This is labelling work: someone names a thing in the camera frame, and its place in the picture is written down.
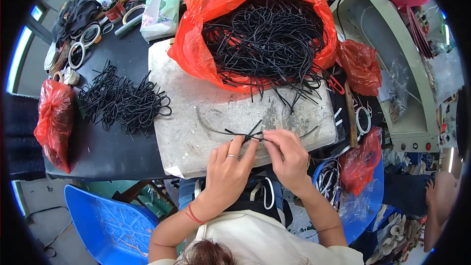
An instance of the worn work surface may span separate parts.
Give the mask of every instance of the worn work surface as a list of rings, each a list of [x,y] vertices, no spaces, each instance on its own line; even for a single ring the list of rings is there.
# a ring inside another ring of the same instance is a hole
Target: worn work surface
[[[149,48],[149,80],[165,90],[171,98],[172,115],[154,120],[157,143],[166,173],[185,179],[205,176],[209,152],[233,137],[212,131],[227,128],[236,133],[248,133],[256,123],[262,123],[254,132],[263,129],[288,129],[304,137],[301,142],[307,151],[315,150],[336,140],[337,132],[333,110],[325,83],[312,97],[319,104],[299,99],[290,115],[273,90],[266,90],[263,100],[255,95],[221,89],[209,81],[197,79],[167,55],[170,40],[155,43]],[[279,90],[291,101],[290,89]],[[271,163],[265,147],[257,150],[255,167]]]

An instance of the blue chair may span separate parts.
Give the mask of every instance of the blue chair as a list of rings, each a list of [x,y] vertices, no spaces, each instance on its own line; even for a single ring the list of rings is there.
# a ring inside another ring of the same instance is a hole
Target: blue chair
[[[312,182],[314,183],[319,174],[321,173],[322,168],[330,159],[326,159],[315,169],[314,175],[312,176]],[[362,222],[360,220],[355,220],[350,223],[343,225],[343,232],[345,233],[345,238],[347,239],[347,244],[351,244],[356,240],[365,230],[365,228],[376,218],[378,211],[381,208],[381,203],[384,196],[384,168],[382,158],[379,161],[378,165],[374,169],[373,180],[377,179],[374,183],[373,190],[367,191],[366,189],[362,191],[359,196],[369,196],[370,197],[370,207],[366,215],[366,221]]]
[[[157,216],[141,206],[105,199],[73,185],[64,188],[75,229],[102,265],[147,264]]]

